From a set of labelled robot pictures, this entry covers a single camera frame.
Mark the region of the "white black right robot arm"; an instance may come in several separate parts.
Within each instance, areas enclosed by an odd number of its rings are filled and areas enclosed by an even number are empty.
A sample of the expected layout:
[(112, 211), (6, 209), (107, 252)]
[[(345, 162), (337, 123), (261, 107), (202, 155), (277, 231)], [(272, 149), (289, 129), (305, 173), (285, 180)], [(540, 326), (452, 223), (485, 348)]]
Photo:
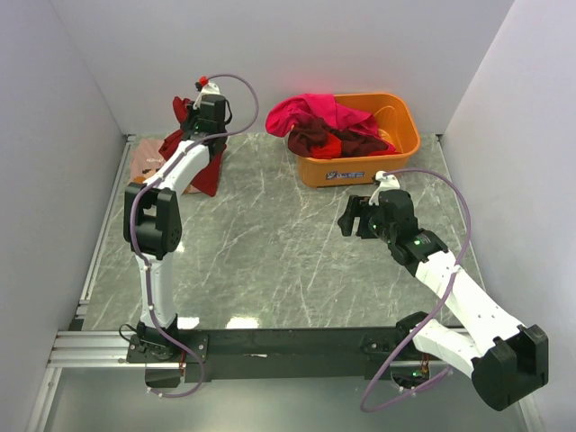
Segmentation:
[(414, 313), (399, 322), (400, 333), (383, 370), (398, 355), (432, 355), (468, 376), (496, 411), (547, 385), (548, 336), (539, 326), (527, 327), (504, 311), (458, 264), (447, 244), (419, 226), (408, 192), (352, 195), (337, 225), (345, 237), (381, 239), (392, 258), (429, 288), (466, 330), (460, 334), (445, 327), (433, 312)]

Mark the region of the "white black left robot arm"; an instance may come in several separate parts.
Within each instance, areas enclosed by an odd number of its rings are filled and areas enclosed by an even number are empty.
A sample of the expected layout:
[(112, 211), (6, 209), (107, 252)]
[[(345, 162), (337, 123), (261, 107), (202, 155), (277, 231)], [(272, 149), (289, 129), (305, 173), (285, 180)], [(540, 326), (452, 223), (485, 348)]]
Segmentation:
[(171, 293), (172, 258), (183, 234), (179, 198), (189, 189), (215, 196), (232, 120), (229, 101), (218, 94), (198, 102), (175, 97), (173, 109), (180, 126), (158, 149), (163, 166), (129, 183), (124, 193), (123, 236), (135, 253), (142, 290), (130, 346), (161, 362), (187, 356)]

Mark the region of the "dark red t-shirt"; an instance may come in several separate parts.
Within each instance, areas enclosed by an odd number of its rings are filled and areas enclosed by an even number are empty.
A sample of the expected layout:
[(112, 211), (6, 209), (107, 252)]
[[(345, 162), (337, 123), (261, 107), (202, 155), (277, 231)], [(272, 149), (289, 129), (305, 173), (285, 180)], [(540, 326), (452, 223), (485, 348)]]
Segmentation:
[[(159, 148), (158, 153), (165, 161), (168, 161), (175, 153), (180, 141), (185, 135), (182, 129), (184, 122), (188, 119), (188, 108), (192, 105), (189, 98), (181, 98), (175, 96), (172, 102), (175, 118), (179, 123), (179, 127), (171, 134), (167, 135)], [(214, 157), (209, 165), (201, 170), (191, 181), (185, 189), (186, 193), (199, 192), (214, 197), (217, 193), (219, 186), (219, 175), (221, 172), (221, 163), (223, 160), (224, 152), (227, 149), (227, 144), (224, 143), (221, 152)]]

